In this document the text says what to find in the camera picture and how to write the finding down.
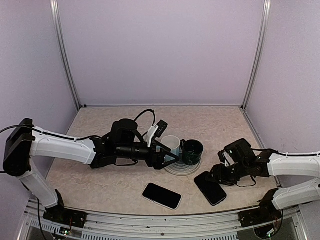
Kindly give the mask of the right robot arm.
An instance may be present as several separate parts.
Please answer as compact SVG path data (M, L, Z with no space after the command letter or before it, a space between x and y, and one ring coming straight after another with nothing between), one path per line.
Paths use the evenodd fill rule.
M256 149L244 138L236 140L218 152L220 164L207 176L210 182L234 186L243 177L304 176L309 181L267 192L256 210L256 218L266 222L276 210L318 201L320 199L320 153L281 153L267 148Z

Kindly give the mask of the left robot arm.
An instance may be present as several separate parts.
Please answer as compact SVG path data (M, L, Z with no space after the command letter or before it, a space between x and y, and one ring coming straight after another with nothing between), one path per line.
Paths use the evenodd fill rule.
M45 131L25 118L13 125L13 132L5 143L3 170L16 177L36 196L46 211L63 223L70 218L61 194L46 182L37 170L32 157L50 157L76 161L92 169L115 165L117 159L130 159L134 163L145 161L148 167L162 170L179 161L178 154L158 142L168 124L161 120L153 124L142 136L135 120L123 118L112 124L106 135L76 138Z

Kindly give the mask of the light blue mug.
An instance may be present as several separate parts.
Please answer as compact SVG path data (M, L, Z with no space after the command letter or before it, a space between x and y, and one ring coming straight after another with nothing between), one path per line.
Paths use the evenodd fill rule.
M180 144L181 141L177 136L174 135L167 135L162 138L160 141L163 145L167 146L168 148L171 149L171 152L177 156L180 155ZM161 162L164 162L164 156L159 156L158 160Z

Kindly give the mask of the white grey ceramic plate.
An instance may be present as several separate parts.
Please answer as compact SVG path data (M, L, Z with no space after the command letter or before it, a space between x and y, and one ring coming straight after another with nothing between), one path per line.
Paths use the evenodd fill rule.
M195 173L200 167L200 165L201 162L198 162L195 165L187 165L184 164L182 161L179 161L167 166L165 170L172 175L183 177Z

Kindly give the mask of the dark green mug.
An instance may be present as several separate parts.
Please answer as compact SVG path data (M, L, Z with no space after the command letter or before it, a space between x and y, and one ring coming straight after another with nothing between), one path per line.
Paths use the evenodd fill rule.
M185 165L195 166L201 161L204 146L200 141L182 139L180 148L182 150L181 160Z

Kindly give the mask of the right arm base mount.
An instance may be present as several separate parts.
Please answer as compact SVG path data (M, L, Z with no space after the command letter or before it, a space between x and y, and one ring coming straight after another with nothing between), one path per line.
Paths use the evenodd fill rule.
M242 228L260 225L282 218L283 213L281 210L268 212L260 208L241 211L238 213L239 221Z

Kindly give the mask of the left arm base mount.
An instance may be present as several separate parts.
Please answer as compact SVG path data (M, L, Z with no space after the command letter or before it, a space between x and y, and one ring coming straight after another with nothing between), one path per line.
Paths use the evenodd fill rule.
M84 211L73 210L68 208L54 209L48 208L43 214L45 220L63 224L69 227L83 229L87 219L87 213Z

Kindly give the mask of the front aluminium rail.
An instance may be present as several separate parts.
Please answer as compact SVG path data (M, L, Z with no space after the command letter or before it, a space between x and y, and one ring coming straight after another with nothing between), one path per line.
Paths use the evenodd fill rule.
M239 211L189 215L132 215L86 211L82 228L43 219L44 207L28 201L16 240L308 240L298 207L283 212L280 219L242 226Z

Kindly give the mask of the right aluminium frame post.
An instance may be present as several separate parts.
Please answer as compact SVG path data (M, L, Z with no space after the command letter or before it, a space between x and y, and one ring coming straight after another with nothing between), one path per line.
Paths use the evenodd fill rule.
M270 18L270 10L271 10L271 0L264 0L263 1L263 10L262 10L262 17L261 17L261 23L260 23L260 29L259 29L259 35L258 35L258 41L256 46L256 51L253 59L253 65L250 72L249 82L247 85L247 89L245 91L244 99L242 101L241 109L245 112L248 108L250 98L253 93L254 84L256 82L263 49L264 49L264 43L265 38L268 30L268 22Z

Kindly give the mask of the aluminium frame post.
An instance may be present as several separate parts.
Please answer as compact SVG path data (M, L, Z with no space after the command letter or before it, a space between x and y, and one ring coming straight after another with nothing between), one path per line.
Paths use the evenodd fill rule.
M270 10L271 10L271 0L264 0L263 1L263 10L262 10L262 17L261 17L261 23L260 23L260 29L259 29L259 35L258 35L258 41L256 46L256 51L253 59L253 65L250 72L249 82L247 85L247 89L245 91L244 99L242 101L241 109L245 112L248 108L250 98L253 93L254 84L256 82L263 49L264 49L264 43L265 38L268 30L268 22L270 18Z
M69 59L68 59L68 55L67 55L58 1L57 0L50 0L50 8L51 8L53 23L54 23L54 27L55 27L57 40L58 40L59 52L60 52L64 72L66 75L67 84L69 86L75 108L77 111L79 111L81 109L82 105L81 105L79 94L78 94L78 91L77 91L77 88L76 88L76 85L75 85L75 82L73 79L73 75L72 75L72 71L71 71L71 67L70 67L70 63L69 63Z

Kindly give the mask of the left aluminium frame post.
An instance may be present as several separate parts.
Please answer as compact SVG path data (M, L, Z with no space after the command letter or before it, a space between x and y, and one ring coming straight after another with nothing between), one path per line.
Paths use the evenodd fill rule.
M64 72L66 75L67 84L69 86L75 108L77 111L79 111L81 109L82 105L81 105L79 94L78 94L78 91L77 91L77 88L76 88L76 85L75 85L75 82L73 79L73 75L72 75L72 71L71 71L71 67L70 67L70 63L69 63L69 59L68 59L68 55L67 55L58 1L57 0L50 0L50 8L51 8L53 23L54 23L54 27L55 27L57 40L58 40L59 52L60 52Z

